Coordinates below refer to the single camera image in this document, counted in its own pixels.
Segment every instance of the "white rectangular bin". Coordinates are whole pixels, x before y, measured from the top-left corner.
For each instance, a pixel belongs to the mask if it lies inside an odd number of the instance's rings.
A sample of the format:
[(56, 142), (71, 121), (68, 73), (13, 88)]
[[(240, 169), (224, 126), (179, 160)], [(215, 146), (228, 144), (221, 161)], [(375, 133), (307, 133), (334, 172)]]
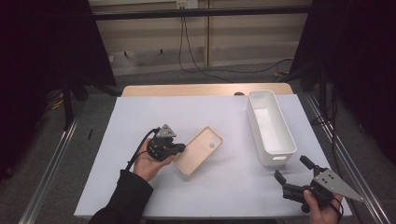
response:
[(297, 147), (274, 93), (251, 92), (247, 102), (247, 117), (260, 163), (264, 166), (284, 165)]

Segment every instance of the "white tabletop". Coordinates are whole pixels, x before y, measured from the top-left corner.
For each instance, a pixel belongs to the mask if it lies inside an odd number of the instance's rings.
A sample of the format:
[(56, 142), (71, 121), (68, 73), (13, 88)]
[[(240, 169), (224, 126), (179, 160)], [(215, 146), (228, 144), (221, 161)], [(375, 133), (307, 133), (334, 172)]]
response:
[[(300, 161), (329, 167), (296, 95), (276, 99), (289, 125), (297, 152), (278, 167), (288, 183), (308, 185), (313, 177)], [(190, 176), (174, 164), (161, 169), (143, 216), (147, 218), (263, 218), (305, 216), (300, 203), (283, 199), (275, 168), (257, 157), (247, 117), (246, 96), (180, 96), (118, 98), (75, 216), (91, 217), (106, 206), (120, 169), (144, 135), (168, 124), (175, 143), (187, 144), (205, 126), (223, 137), (223, 144)], [(351, 212), (343, 202), (345, 216)]]

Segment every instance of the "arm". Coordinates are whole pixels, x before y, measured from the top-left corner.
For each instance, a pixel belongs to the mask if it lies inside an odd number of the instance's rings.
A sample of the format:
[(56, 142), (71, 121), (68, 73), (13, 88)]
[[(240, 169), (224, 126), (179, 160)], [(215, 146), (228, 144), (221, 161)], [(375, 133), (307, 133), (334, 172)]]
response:
[[(334, 194), (334, 197), (341, 202), (343, 197), (338, 194)], [(330, 206), (320, 210), (318, 207), (318, 202), (315, 197), (311, 194), (311, 191), (306, 189), (304, 191), (305, 201), (308, 203), (311, 209), (311, 215), (309, 221), (311, 224), (336, 224), (338, 223), (338, 214), (334, 211)], [(336, 209), (340, 209), (341, 204), (337, 202), (335, 199), (332, 200), (332, 205)]]
[[(148, 141), (139, 149), (139, 153), (146, 150)], [(120, 179), (108, 205), (91, 218), (90, 224), (139, 223), (153, 191), (148, 182), (173, 159), (174, 156), (171, 156), (158, 162), (147, 153), (141, 154), (134, 163), (133, 173), (120, 171)]]

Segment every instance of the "human hand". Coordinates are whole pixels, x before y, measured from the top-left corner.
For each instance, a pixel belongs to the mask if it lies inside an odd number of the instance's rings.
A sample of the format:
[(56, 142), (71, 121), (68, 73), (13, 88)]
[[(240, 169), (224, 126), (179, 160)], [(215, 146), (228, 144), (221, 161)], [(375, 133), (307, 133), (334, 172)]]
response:
[(147, 150), (149, 140), (150, 139), (146, 139), (146, 141), (143, 143), (138, 153), (144, 153), (140, 154), (140, 156), (138, 156), (134, 162), (134, 173), (148, 182), (154, 178), (154, 176), (158, 173), (158, 171), (160, 171), (161, 168), (163, 168), (163, 166), (168, 165), (175, 158), (175, 156), (170, 156), (164, 161), (156, 161), (152, 159), (150, 155), (145, 152)]
[[(341, 202), (343, 200), (343, 197), (338, 194), (334, 194), (334, 197)], [(304, 191), (304, 198), (306, 203), (308, 203), (310, 210), (311, 210), (311, 215), (309, 218), (309, 221), (311, 224), (335, 224), (338, 223), (338, 214), (337, 212), (334, 211), (330, 206), (327, 206), (325, 209), (320, 210), (318, 207), (318, 202), (317, 199), (312, 195), (311, 191), (309, 189), (306, 189)], [(335, 199), (331, 201), (332, 205), (336, 209), (340, 209), (340, 203), (337, 202)]]

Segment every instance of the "black sleeve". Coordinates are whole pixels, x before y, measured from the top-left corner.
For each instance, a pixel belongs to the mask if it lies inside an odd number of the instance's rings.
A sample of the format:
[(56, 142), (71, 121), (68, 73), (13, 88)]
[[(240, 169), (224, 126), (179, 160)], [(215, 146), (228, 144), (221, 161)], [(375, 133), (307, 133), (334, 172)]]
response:
[(97, 223), (139, 223), (153, 188), (142, 177), (121, 170), (110, 202), (90, 220)]

